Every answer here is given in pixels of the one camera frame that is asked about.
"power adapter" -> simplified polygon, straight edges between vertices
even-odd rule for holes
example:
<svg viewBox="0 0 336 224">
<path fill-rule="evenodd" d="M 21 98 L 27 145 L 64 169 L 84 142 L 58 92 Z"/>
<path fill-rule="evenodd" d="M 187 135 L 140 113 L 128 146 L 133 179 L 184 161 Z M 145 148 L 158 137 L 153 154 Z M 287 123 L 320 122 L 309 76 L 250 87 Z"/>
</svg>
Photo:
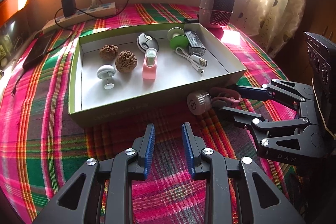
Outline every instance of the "power adapter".
<svg viewBox="0 0 336 224">
<path fill-rule="evenodd" d="M 75 0 L 61 0 L 64 17 L 72 16 L 76 13 Z"/>
</svg>

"yellow string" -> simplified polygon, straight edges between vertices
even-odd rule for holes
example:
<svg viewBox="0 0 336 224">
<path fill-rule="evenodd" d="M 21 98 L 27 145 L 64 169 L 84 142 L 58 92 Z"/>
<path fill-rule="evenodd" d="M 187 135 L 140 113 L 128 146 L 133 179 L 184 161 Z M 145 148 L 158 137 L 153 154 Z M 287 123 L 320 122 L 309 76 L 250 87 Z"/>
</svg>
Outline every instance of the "yellow string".
<svg viewBox="0 0 336 224">
<path fill-rule="evenodd" d="M 324 120 L 324 117 L 322 115 L 322 111 L 320 109 L 320 104 L 319 104 L 319 101 L 317 99 L 317 96 L 316 96 L 316 91 L 315 91 L 315 88 L 314 88 L 314 81 L 313 81 L 313 78 L 311 79 L 311 82 L 312 82 L 312 85 L 313 85 L 313 91 L 314 91 L 314 95 L 315 95 L 315 98 L 316 98 L 316 102 L 317 102 L 317 107 L 319 108 L 319 112 L 320 112 L 320 115 L 321 115 L 321 118 L 322 118 L 322 121 L 323 121 L 323 124 L 324 124 L 324 128 L 326 129 L 326 131 L 329 132 L 329 134 L 331 136 L 333 136 L 334 140 L 336 140 L 336 136 L 327 128 L 327 125 L 326 125 L 326 122 Z"/>
</svg>

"green suction cup toy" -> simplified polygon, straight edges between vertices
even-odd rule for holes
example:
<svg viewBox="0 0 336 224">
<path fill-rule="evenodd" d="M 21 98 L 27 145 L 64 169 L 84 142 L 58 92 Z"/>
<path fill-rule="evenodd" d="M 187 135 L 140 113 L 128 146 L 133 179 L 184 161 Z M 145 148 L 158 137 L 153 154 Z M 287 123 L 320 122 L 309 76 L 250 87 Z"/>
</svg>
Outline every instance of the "green suction cup toy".
<svg viewBox="0 0 336 224">
<path fill-rule="evenodd" d="M 184 34 L 184 30 L 179 27 L 170 29 L 167 34 L 167 39 L 173 50 L 177 47 L 186 48 L 189 44 L 189 41 Z"/>
</svg>

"pink and white device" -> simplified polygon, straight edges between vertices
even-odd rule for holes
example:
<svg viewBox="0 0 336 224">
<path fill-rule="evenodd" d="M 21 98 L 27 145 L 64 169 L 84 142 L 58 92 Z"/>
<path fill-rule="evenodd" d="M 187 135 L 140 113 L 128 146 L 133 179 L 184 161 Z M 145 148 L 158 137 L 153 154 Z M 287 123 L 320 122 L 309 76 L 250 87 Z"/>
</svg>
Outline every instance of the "pink and white device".
<svg viewBox="0 0 336 224">
<path fill-rule="evenodd" d="M 190 93 L 187 97 L 187 104 L 192 114 L 201 115 L 211 107 L 222 108 L 227 106 L 235 108 L 239 105 L 241 99 L 241 95 L 235 90 L 213 87 L 209 92 L 199 90 Z"/>
<path fill-rule="evenodd" d="M 145 53 L 145 59 L 143 61 L 143 67 L 142 67 L 143 79 L 153 80 L 156 78 L 157 61 L 158 61 L 158 51 L 154 48 L 149 48 Z"/>
</svg>

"bed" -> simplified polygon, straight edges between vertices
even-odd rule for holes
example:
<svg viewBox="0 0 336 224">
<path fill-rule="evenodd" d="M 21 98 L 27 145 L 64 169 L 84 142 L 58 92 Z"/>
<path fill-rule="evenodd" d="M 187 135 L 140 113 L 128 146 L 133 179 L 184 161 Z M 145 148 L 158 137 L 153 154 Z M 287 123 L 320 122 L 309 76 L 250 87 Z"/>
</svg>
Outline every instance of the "bed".
<svg viewBox="0 0 336 224">
<path fill-rule="evenodd" d="M 147 181 L 133 183 L 135 223 L 203 223 L 205 182 L 193 181 L 188 174 L 181 137 L 183 122 L 190 122 L 194 133 L 222 155 L 253 158 L 295 208 L 304 213 L 303 181 L 295 174 L 295 168 L 258 158 L 249 132 L 220 121 L 214 110 L 195 117 L 186 103 L 180 102 L 85 130 L 68 116 L 68 79 L 76 38 L 122 26 L 182 22 L 184 18 L 197 18 L 197 12 L 198 8 L 183 5 L 135 4 L 127 6 L 117 17 L 77 24 L 70 42 L 24 75 L 13 98 L 11 89 L 35 41 L 28 47 L 14 69 L 0 105 L 0 186 L 25 223 L 34 220 L 85 160 L 114 157 L 143 135 L 148 122 L 155 124 L 155 152 Z M 226 28 L 236 30 L 232 25 Z M 212 33 L 221 39 L 223 30 Z M 60 30 L 51 47 L 62 43 L 68 34 Z M 286 79 L 265 52 L 243 33 L 240 44 L 225 46 L 247 68 L 238 84 L 260 87 L 272 78 Z M 240 108 L 273 121 L 295 116 L 292 110 L 273 101 L 244 99 Z M 238 223 L 232 185 L 230 191 L 234 223 Z"/>
</svg>

